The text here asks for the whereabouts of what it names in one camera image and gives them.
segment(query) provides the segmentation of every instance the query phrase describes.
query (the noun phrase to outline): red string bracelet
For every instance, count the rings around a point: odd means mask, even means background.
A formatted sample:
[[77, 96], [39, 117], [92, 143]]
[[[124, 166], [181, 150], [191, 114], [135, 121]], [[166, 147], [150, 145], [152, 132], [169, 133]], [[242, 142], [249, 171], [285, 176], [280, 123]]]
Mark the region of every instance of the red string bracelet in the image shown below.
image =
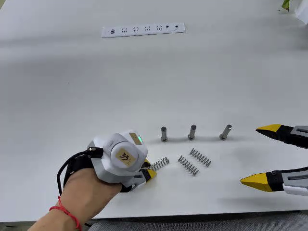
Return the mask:
[[69, 215], [76, 223], [76, 229], [81, 231], [81, 225], [79, 223], [79, 220], [73, 215], [71, 214], [61, 203], [60, 197], [58, 196], [59, 199], [59, 205], [60, 206], [52, 206], [50, 207], [49, 211], [51, 211], [52, 209], [59, 209], [61, 211], [63, 211], [65, 214]]

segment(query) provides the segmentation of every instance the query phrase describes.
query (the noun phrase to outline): coil spring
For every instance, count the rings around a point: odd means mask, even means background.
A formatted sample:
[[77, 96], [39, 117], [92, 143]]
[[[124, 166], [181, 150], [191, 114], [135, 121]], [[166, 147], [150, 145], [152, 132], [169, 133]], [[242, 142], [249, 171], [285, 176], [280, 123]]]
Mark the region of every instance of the coil spring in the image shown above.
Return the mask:
[[199, 172], [196, 166], [192, 165], [184, 156], [180, 156], [178, 161], [187, 169], [189, 170], [194, 176]]
[[148, 169], [156, 171], [156, 170], [160, 169], [161, 167], [169, 164], [169, 162], [170, 161], [168, 160], [168, 158], [164, 157], [161, 160], [159, 160], [159, 161], [155, 162], [154, 164], [152, 164], [151, 166], [149, 166]]
[[197, 160], [199, 160], [202, 164], [204, 164], [207, 167], [209, 167], [212, 162], [209, 158], [205, 157], [204, 155], [202, 155], [200, 152], [198, 152], [194, 148], [191, 150], [189, 154], [192, 155]]

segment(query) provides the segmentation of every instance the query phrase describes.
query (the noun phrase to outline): hand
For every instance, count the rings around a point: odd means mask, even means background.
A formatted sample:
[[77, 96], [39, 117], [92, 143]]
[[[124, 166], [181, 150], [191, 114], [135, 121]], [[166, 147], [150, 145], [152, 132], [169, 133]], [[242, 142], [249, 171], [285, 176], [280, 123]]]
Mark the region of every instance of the hand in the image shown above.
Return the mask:
[[85, 168], [68, 179], [61, 203], [84, 224], [97, 215], [121, 188], [121, 184], [108, 184], [99, 180], [93, 168]]

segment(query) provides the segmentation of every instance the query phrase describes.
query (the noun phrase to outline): power strip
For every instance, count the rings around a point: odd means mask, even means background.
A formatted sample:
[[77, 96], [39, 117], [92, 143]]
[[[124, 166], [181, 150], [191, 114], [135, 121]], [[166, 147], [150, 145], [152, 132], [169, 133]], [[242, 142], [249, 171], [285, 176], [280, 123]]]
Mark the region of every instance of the power strip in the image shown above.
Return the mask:
[[102, 38], [156, 35], [185, 32], [184, 23], [153, 23], [132, 26], [103, 27]]

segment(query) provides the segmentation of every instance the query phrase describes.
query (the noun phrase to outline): metal shaft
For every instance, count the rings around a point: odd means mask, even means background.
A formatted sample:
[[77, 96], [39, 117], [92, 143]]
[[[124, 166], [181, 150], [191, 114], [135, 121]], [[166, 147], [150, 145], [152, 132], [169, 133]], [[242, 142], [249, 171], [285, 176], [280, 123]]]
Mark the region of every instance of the metal shaft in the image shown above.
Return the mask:
[[188, 139], [189, 139], [190, 141], [192, 141], [192, 140], [194, 139], [194, 133], [196, 132], [196, 128], [197, 128], [197, 126], [196, 126], [195, 124], [193, 124], [193, 125], [191, 126], [191, 130], [190, 130], [190, 132], [189, 132], [189, 134], [188, 134]]
[[231, 131], [231, 129], [232, 129], [232, 125], [228, 124], [228, 125], [225, 127], [224, 131], [220, 134], [219, 138], [220, 138], [222, 141], [224, 141], [224, 140], [227, 138], [227, 136], [228, 136], [229, 132]]
[[166, 127], [162, 127], [161, 128], [161, 131], [162, 131], [162, 137], [160, 138], [160, 140], [162, 142], [167, 142], [168, 140], [168, 137], [167, 137], [167, 128]]

